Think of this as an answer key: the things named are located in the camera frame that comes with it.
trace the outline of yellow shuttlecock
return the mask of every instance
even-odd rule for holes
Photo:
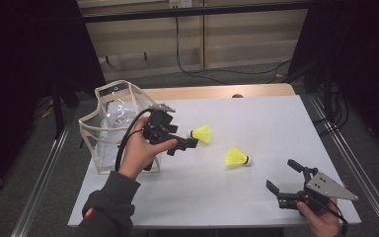
[[[238,148],[230,146],[226,154],[226,166],[251,165],[252,159],[242,153]]]
[[[196,138],[196,139],[203,141],[203,142],[208,144],[208,143],[210,143],[210,140],[211,140],[210,125],[204,125],[200,128],[192,130],[189,135],[192,138]]]

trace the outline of black sleeve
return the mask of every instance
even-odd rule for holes
[[[104,187],[89,195],[82,209],[84,219],[73,236],[128,236],[133,228],[131,201],[139,187],[139,183],[112,171]]]

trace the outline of white board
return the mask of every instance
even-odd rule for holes
[[[161,155],[161,173],[141,174],[131,217],[135,228],[275,227],[305,224],[297,210],[279,209],[265,187],[270,180],[283,193],[303,189],[304,178],[287,165],[293,159],[317,167],[341,184],[298,96],[243,99],[168,101],[177,135],[205,124],[212,129],[209,145]],[[250,167],[227,169],[227,149],[236,146],[253,159]],[[82,220],[89,193],[100,189],[107,176],[91,163],[68,225]],[[339,200],[345,219],[359,223],[349,200]]]

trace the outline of transparent bag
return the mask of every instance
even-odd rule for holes
[[[140,112],[156,103],[140,88],[123,80],[96,88],[95,95],[97,109],[79,119],[79,129],[98,173],[109,174],[128,127]],[[149,172],[159,171],[156,157]]]

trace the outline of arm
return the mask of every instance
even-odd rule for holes
[[[147,120],[139,119],[131,132],[143,128]],[[75,229],[74,236],[128,236],[132,230],[130,216],[134,213],[131,202],[140,186],[135,179],[158,153],[175,147],[177,143],[172,139],[151,145],[141,132],[131,135],[118,173],[112,171],[104,187],[89,195],[82,210],[84,219]]]
[[[338,212],[337,200],[331,197],[329,208]],[[304,202],[297,202],[297,208],[309,220],[312,233],[316,237],[341,237],[341,229],[338,218],[326,211],[323,215],[317,216]]]

